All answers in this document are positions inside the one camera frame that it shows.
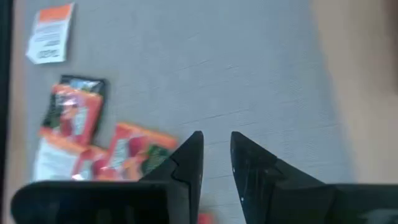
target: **gray carpet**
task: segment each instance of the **gray carpet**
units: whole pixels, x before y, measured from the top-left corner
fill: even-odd
[[[26,1],[34,14],[68,1]],[[32,163],[60,74],[103,77],[111,89],[94,143],[117,121],[205,135],[201,207],[244,223],[229,161],[231,131],[325,182],[353,180],[310,3],[297,0],[77,0],[68,61],[26,71]]]

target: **snack packet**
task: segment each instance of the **snack packet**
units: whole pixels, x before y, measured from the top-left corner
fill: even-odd
[[[108,176],[138,181],[176,150],[177,140],[134,124],[118,123],[109,147]]]
[[[43,133],[34,164],[33,181],[71,180],[86,147],[51,133]]]
[[[63,62],[67,57],[74,3],[42,9],[36,14],[26,55],[34,64]]]
[[[108,81],[104,78],[91,78],[79,75],[62,75],[60,79],[60,84],[68,85],[75,90],[83,90],[90,93],[97,93],[103,97],[103,102],[105,102]],[[103,105],[100,108],[93,134],[97,132],[98,126],[101,122],[102,109]]]
[[[57,134],[69,141],[87,145],[91,141],[102,102],[102,96],[96,93],[54,85],[40,133]]]

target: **orange packaging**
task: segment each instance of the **orange packaging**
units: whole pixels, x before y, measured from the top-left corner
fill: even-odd
[[[177,148],[177,139],[135,124],[118,123],[109,146],[108,170],[102,179],[138,181]]]
[[[102,103],[96,93],[54,85],[40,134],[52,133],[85,146],[91,141]]]
[[[39,22],[63,21],[70,16],[73,3],[64,6],[42,9],[39,12]]]

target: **white paper packet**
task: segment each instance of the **white paper packet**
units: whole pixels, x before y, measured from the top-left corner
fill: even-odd
[[[70,153],[42,138],[36,154],[33,181],[71,180],[78,158],[79,154]]]
[[[34,63],[64,62],[74,3],[36,14],[26,56]]]

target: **white label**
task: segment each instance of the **white label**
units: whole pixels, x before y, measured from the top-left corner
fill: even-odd
[[[114,149],[111,167],[115,168],[116,170],[120,170],[123,162],[128,158],[129,154],[127,151],[127,139],[119,139],[116,142],[116,147]]]
[[[33,24],[26,55],[34,64],[64,62],[69,33],[70,15],[63,20],[40,22],[39,13]]]
[[[73,119],[73,133],[74,135],[83,134],[85,123],[87,119],[88,109],[86,107],[79,107],[76,116]]]
[[[69,153],[42,138],[36,154],[34,181],[70,180],[77,160],[78,155]]]

